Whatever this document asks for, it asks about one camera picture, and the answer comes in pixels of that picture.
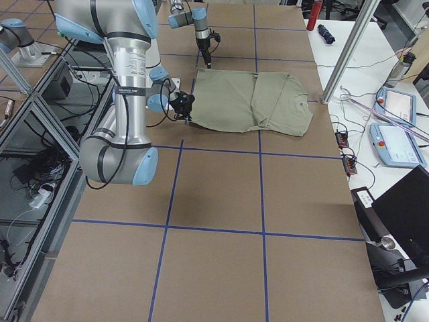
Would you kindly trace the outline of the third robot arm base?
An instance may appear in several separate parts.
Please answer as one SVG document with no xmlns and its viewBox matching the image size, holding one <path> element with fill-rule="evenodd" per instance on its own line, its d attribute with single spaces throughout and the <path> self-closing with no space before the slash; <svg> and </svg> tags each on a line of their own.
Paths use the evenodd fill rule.
<svg viewBox="0 0 429 322">
<path fill-rule="evenodd" d="M 42 67 L 49 57 L 57 55 L 54 46 L 37 43 L 18 18 L 1 21 L 1 49 L 6 54 L 17 49 L 11 60 L 18 67 Z"/>
</svg>

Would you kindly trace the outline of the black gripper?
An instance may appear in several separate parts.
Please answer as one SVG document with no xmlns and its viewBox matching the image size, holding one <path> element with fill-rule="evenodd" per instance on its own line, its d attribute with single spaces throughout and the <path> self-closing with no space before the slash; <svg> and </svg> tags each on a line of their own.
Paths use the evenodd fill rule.
<svg viewBox="0 0 429 322">
<path fill-rule="evenodd" d="M 192 104 L 195 101 L 194 95 L 179 93 L 178 96 L 170 101 L 174 110 L 175 118 L 191 118 Z"/>
<path fill-rule="evenodd" d="M 202 58 L 205 62 L 205 66 L 208 69 L 211 69 L 211 55 L 210 55 L 210 39 L 196 39 L 196 43 L 200 53 L 202 54 Z"/>
</svg>

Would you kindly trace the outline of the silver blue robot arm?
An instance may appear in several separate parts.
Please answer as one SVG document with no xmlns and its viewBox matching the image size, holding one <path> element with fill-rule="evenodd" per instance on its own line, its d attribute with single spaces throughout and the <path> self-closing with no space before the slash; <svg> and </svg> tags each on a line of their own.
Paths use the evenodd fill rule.
<svg viewBox="0 0 429 322">
<path fill-rule="evenodd" d="M 80 147 L 84 173 L 103 186 L 149 184 L 158 150 L 145 132 L 147 109 L 189 120 L 194 102 L 158 64 L 153 1 L 57 1 L 55 16 L 65 36 L 105 47 L 115 81 L 113 106 Z"/>
<path fill-rule="evenodd" d="M 193 25 L 198 50 L 200 51 L 207 68 L 211 68 L 210 39 L 212 34 L 207 23 L 207 14 L 204 7 L 195 7 L 185 10 L 183 1 L 170 1 L 170 15 L 168 23 L 172 29 Z"/>
</svg>

